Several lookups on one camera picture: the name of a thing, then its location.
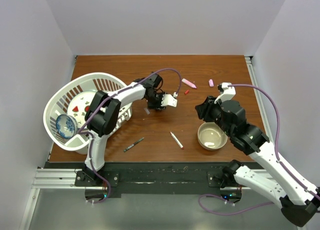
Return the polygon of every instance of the blue and white plate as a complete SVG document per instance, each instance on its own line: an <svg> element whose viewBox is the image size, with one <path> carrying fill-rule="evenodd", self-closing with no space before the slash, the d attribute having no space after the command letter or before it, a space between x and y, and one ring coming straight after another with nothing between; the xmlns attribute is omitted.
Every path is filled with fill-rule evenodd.
<svg viewBox="0 0 320 230"><path fill-rule="evenodd" d="M73 138L78 131L77 121L72 116L66 114L61 114L57 117L55 126L57 132L64 139Z"/></svg>

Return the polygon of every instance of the red object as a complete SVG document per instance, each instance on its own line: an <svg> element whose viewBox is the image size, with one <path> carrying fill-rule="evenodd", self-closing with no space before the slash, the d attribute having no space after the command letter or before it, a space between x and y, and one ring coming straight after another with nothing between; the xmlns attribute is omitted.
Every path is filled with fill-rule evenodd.
<svg viewBox="0 0 320 230"><path fill-rule="evenodd" d="M79 111L78 106L74 107L74 109L72 111L73 112L78 112Z"/></svg>

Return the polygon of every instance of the white wall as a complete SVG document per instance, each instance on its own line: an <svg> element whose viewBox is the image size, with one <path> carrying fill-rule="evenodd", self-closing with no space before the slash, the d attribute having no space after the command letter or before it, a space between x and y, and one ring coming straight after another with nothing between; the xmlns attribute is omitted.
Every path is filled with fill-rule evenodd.
<svg viewBox="0 0 320 230"><path fill-rule="evenodd" d="M286 0L253 57L257 80L274 98L281 119L280 151L320 186L320 0ZM274 110L265 103L276 131ZM315 216L309 229L318 229Z"/></svg>
<svg viewBox="0 0 320 230"><path fill-rule="evenodd" d="M52 141L42 115L73 56L46 0L0 0L0 229L18 229Z"/></svg>
<svg viewBox="0 0 320 230"><path fill-rule="evenodd" d="M253 55L284 0L47 0L76 55Z"/></svg>

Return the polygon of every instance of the beige bowl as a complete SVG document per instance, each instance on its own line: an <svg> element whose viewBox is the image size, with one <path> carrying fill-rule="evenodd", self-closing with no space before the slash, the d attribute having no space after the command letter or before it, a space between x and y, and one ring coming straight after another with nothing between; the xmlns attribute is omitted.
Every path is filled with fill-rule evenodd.
<svg viewBox="0 0 320 230"><path fill-rule="evenodd" d="M227 140L228 136L214 122L205 122L198 129L198 141L207 150L218 150Z"/></svg>

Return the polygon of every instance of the pink object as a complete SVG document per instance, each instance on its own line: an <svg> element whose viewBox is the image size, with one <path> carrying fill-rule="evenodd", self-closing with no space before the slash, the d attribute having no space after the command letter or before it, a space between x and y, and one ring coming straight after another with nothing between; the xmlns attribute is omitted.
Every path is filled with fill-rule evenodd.
<svg viewBox="0 0 320 230"><path fill-rule="evenodd" d="M182 79L182 82L185 83L187 86L190 86L191 88L196 89L196 85L194 83L191 83L190 81L186 80L185 78Z"/></svg>
<svg viewBox="0 0 320 230"><path fill-rule="evenodd" d="M212 79L209 80L209 86L210 86L210 87L215 86L215 85L214 85L214 81L213 81Z"/></svg>

